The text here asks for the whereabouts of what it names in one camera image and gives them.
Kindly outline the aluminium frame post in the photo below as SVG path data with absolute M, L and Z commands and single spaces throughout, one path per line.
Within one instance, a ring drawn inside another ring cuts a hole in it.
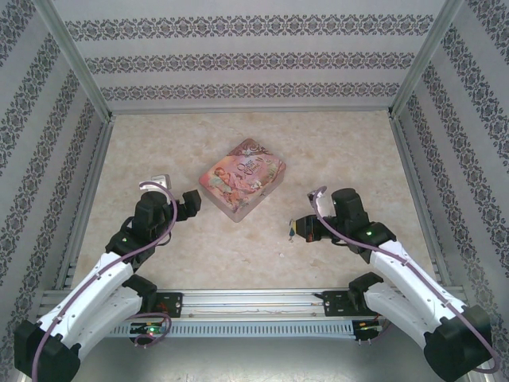
M 393 103 L 388 108 L 389 117 L 395 119 L 401 114 L 412 92 L 417 87 L 422 73 L 428 66 L 435 51 L 437 50 L 442 38 L 449 29 L 456 17 L 459 9 L 463 5 L 464 0 L 445 0 L 440 12 L 438 13 L 429 33 L 424 40 L 413 64 L 410 66 Z
M 94 108 L 99 113 L 103 121 L 111 119 L 112 112 L 107 106 L 99 86 L 95 82 L 91 71 L 89 70 L 85 59 L 81 55 L 76 43 L 59 15 L 53 0 L 32 0 L 37 12 L 40 14 L 49 32 L 53 35 L 60 51 L 64 54 L 69 66 L 76 74 L 81 86 L 92 102 Z

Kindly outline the pink fairy print tin box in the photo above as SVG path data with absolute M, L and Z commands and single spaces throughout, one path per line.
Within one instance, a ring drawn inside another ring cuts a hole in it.
M 199 178 L 208 199 L 239 223 L 283 181 L 286 163 L 252 138 L 243 140 Z

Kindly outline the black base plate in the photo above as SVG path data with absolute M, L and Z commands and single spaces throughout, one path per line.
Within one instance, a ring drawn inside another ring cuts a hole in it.
M 181 292 L 157 292 L 153 311 L 180 318 L 184 295 Z
M 364 298 L 349 290 L 326 290 L 314 296 L 323 302 L 326 317 L 374 317 Z

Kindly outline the aluminium mounting rail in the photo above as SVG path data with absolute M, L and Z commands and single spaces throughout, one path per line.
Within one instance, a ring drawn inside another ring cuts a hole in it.
M 159 290 L 181 292 L 181 319 L 217 320 L 290 320 L 374 317 L 326 317 L 323 302 L 314 296 L 325 290 L 315 289 L 254 289 L 254 290 Z

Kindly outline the aluminium side floor rail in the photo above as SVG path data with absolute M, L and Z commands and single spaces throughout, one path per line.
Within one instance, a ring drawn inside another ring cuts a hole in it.
M 452 287 L 453 281 L 450 278 L 444 257 L 441 253 L 441 247 L 436 232 L 434 231 L 429 211 L 426 207 L 424 194 L 418 181 L 418 173 L 414 168 L 414 163 L 406 145 L 406 140 L 404 139 L 401 125 L 399 121 L 391 115 L 389 115 L 389 122 L 402 162 L 406 180 L 410 188 L 410 194 L 414 202 L 414 207 L 418 216 L 419 224 L 421 226 L 424 241 L 429 253 L 429 257 L 431 259 L 431 263 L 433 265 L 433 272 L 438 276 L 438 279 L 442 285 Z
M 115 119 L 116 116 L 112 115 L 108 121 L 103 124 L 100 134 L 96 139 L 93 155 L 91 156 L 84 184 L 80 192 L 80 202 L 73 215 L 70 232 L 64 245 L 63 255 L 56 270 L 56 278 L 52 283 L 53 290 L 64 289 L 71 263 L 74 263 L 80 254 Z

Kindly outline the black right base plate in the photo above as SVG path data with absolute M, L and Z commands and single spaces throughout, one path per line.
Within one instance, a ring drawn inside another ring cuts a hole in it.
M 349 290 L 326 290 L 314 296 L 323 302 L 326 317 L 374 317 L 364 298 Z

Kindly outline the circuit board with green light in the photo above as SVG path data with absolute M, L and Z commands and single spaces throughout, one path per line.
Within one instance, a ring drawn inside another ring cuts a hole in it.
M 133 322 L 130 324 L 129 334 L 131 336 L 146 334 L 154 337 L 162 335 L 166 327 L 164 322 Z

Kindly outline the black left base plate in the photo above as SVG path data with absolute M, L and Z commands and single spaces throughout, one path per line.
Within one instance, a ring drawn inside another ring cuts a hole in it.
M 181 292 L 157 292 L 153 311 L 180 318 L 184 295 Z

